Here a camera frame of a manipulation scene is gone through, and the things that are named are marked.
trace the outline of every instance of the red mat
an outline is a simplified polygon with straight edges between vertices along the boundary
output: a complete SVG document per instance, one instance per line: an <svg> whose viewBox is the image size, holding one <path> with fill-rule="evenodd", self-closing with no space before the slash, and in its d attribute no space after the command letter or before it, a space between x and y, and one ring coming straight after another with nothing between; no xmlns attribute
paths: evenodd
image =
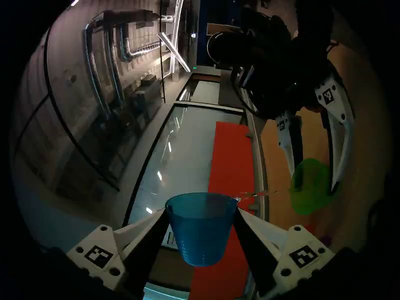
<svg viewBox="0 0 400 300"><path fill-rule="evenodd" d="M254 191L252 140L245 125L217 122L208 192L237 197ZM242 199L247 210L254 198ZM245 290L249 266L234 227L223 258L215 265L194 268L189 300L233 300Z"/></svg>

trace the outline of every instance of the gray wall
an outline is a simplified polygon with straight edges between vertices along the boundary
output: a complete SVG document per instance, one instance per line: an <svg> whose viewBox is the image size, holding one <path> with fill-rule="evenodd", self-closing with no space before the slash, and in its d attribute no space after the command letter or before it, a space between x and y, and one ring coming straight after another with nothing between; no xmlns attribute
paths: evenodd
<svg viewBox="0 0 400 300"><path fill-rule="evenodd" d="M145 9L158 12L158 0L80 0L62 13L52 26L48 43L48 73L55 100L61 114L77 140L98 115L98 105L86 71L83 48L83 29L89 20L104 10ZM136 29L130 25L130 47L157 41L158 22L151 27ZM10 135L11 147L31 112L47 93L43 70L45 37L32 54L21 79L14 108ZM110 101L113 88L109 79L103 51L103 34L93 37L93 49L103 90ZM118 63L118 72L124 87L140 80L146 73L160 77L160 66L154 64L159 52L153 51L131 63ZM50 101L47 101L31 122L21 142L21 155L33 172L51 189L55 174L62 171L73 151L72 143L62 129Z"/></svg>

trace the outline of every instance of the blue plastic cup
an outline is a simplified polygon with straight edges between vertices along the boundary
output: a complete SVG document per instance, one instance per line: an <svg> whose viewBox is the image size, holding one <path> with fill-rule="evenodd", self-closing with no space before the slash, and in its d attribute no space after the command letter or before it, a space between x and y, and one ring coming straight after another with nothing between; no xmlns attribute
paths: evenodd
<svg viewBox="0 0 400 300"><path fill-rule="evenodd" d="M227 246L238 201L226 195L194 192L165 204L180 255L196 267L216 264Z"/></svg>

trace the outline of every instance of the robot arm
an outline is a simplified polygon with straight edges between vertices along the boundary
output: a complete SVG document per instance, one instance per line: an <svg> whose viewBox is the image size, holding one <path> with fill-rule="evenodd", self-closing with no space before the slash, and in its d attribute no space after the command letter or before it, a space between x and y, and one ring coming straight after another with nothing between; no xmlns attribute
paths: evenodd
<svg viewBox="0 0 400 300"><path fill-rule="evenodd" d="M354 115L345 89L332 74L314 92L318 103L324 107L322 120L327 119L331 171L330 192L333 193L343 178L352 148ZM278 145L285 152L290 176L292 176L295 168L303 160L301 122L288 110L279 115L275 121L278 130Z"/></svg>
<svg viewBox="0 0 400 300"><path fill-rule="evenodd" d="M67 257L109 290L142 299L169 223L167 212L161 209L115 231L101 225ZM233 225L261 299L292 290L334 257L300 225L284 230L240 208Z"/></svg>

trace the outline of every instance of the glass panel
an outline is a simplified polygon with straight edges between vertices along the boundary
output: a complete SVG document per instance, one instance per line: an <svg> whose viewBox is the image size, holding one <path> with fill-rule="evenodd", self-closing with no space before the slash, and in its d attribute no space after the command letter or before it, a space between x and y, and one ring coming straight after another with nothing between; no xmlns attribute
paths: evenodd
<svg viewBox="0 0 400 300"><path fill-rule="evenodd" d="M129 223L164 207L176 195L207 192L216 122L239 124L240 115L198 107L175 107L139 186Z"/></svg>

